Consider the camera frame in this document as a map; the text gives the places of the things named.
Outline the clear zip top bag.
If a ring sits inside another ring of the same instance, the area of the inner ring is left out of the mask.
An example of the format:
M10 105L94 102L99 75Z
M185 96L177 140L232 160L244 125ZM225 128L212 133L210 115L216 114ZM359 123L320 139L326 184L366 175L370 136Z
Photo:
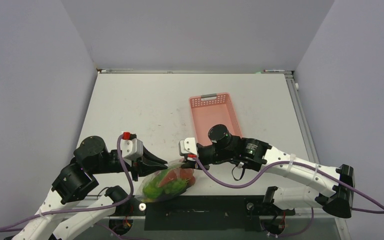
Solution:
M135 192L135 198L143 203L164 202L176 198L195 185L197 178L191 168L182 168L181 159L168 163L167 169L145 177Z

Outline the green grape bunch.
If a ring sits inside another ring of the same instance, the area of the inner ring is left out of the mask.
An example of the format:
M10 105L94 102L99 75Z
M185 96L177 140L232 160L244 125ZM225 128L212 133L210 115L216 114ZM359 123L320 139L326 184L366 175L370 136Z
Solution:
M166 201L183 194L188 188L188 183L188 179L177 178L158 186L157 182L152 180L143 187L142 193L148 202Z

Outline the pink plastic basket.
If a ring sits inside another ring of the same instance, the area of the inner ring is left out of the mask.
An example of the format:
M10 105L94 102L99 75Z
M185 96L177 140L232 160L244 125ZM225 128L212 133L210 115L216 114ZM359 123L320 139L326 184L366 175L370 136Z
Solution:
M211 145L208 138L209 130L218 124L223 124L234 136L242 136L231 96L227 92L192 96L189 106L196 141L204 146Z

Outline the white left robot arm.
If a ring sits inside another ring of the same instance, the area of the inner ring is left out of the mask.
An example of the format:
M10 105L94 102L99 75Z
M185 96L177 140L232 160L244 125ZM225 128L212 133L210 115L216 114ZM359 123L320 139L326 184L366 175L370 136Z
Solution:
M104 217L123 215L128 211L134 195L133 182L168 168L167 161L150 153L136 135L124 132L115 150L109 151L100 136L89 136L73 152L73 158L53 181L51 188L35 215L12 225L1 227L1 232L17 229L13 240L69 240L84 232ZM110 186L103 196L87 208L76 208L99 182L96 174L125 173L130 191L119 185Z

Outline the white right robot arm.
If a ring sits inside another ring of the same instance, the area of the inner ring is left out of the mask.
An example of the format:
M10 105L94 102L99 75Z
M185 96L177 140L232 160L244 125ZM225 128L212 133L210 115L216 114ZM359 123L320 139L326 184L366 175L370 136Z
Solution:
M262 207L269 214L295 208L318 208L343 219L352 216L355 171L352 166L320 165L288 154L255 138L232 135L223 124L208 132L211 144L203 146L193 137L179 141L179 154L187 169L208 171L210 165L231 163L242 170L253 170L257 176L270 173L301 184L296 188L270 186Z

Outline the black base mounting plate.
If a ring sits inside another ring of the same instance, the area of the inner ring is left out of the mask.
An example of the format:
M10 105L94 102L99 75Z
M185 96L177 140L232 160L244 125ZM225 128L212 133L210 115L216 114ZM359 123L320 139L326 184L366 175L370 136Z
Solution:
M263 195L181 195L145 205L139 201L116 208L110 215L110 226L144 221L146 231L213 231L243 229L260 231L260 221L274 224L283 216L294 216L294 210L281 210L265 202Z

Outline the aluminium rail frame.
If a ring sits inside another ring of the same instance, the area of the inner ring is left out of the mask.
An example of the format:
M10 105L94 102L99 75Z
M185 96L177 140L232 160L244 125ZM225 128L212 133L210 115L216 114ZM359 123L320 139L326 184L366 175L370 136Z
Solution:
M268 200L280 210L321 209L337 218L350 218L354 195L341 183L354 185L354 169L348 165L331 167L320 164L293 72L266 70L264 73L284 75L308 155L308 160L303 160L275 147L267 151L265 157L270 165L267 172L300 184L294 188L269 187L266 192Z

